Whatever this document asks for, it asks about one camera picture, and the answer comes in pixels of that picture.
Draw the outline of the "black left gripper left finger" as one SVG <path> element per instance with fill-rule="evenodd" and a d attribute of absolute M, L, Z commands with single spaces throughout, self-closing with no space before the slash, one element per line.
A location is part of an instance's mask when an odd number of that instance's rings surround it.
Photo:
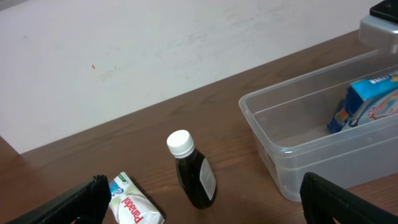
<path fill-rule="evenodd" d="M 106 175 L 95 175 L 7 224 L 102 224 L 111 192 Z"/>

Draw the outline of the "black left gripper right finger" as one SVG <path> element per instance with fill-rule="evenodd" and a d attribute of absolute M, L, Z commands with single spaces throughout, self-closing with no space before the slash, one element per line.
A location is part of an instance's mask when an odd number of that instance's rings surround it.
<path fill-rule="evenodd" d="M 316 223 L 397 223 L 393 215 L 324 179 L 307 172 L 300 187 L 304 217 Z"/>

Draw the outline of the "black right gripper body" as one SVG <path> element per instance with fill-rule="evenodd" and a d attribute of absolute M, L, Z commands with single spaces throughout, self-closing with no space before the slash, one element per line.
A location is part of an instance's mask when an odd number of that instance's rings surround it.
<path fill-rule="evenodd" d="M 370 8 L 371 16 L 384 19 L 389 22 L 398 23 L 398 4 L 397 0 L 383 0 Z"/>

